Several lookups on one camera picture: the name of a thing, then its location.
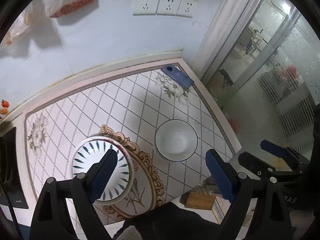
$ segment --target electrical outlet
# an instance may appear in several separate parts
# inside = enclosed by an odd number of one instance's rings
[[[181,0],[177,16],[193,17],[198,2],[196,0]]]
[[[133,15],[156,14],[159,0],[133,0]]]
[[[160,0],[157,14],[176,15],[181,0]]]

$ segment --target screw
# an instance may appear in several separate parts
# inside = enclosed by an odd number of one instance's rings
[[[54,177],[50,177],[50,178],[47,179],[48,183],[52,183],[53,181],[54,181]]]
[[[85,173],[84,172],[81,172],[77,175],[77,178],[78,179],[83,179],[85,177]]]
[[[241,179],[245,179],[247,177],[247,174],[245,174],[244,172],[239,172],[238,177]]]
[[[275,177],[270,177],[270,181],[271,181],[272,183],[276,183],[276,182],[277,182],[277,179],[276,179]]]

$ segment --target smartphone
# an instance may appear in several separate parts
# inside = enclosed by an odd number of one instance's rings
[[[166,65],[161,68],[161,71],[185,89],[189,88],[194,83],[191,78],[178,70],[174,65]]]

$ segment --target white plate with blue leaf pattern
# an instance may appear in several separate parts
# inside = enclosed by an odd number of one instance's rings
[[[130,191],[133,182],[133,165],[127,150],[117,141],[104,137],[94,136],[83,140],[72,160],[71,176],[86,173],[94,163],[98,163],[109,149],[117,152],[118,162],[113,171],[101,198],[95,203],[112,205],[123,199]]]

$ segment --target diamond patterned tablecloth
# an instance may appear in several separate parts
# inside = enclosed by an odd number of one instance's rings
[[[28,116],[28,162],[38,196],[48,177],[71,179],[70,163],[75,147],[85,138],[97,135],[103,124],[114,132],[119,131],[130,137],[130,141],[136,142],[141,151],[150,154],[152,164],[165,186],[163,198],[166,203],[210,176],[204,159],[207,150],[216,149],[225,161],[232,157],[219,128],[194,88],[188,95],[188,106],[181,105],[155,85],[159,71],[147,71],[102,83]],[[165,162],[153,150],[157,128],[169,119],[185,120],[197,133],[196,153],[181,163]],[[39,131],[43,136],[32,144],[32,135]],[[72,200],[67,203],[75,228],[81,228]],[[101,212],[100,217],[105,216],[104,224],[117,221],[100,208],[98,212]]]

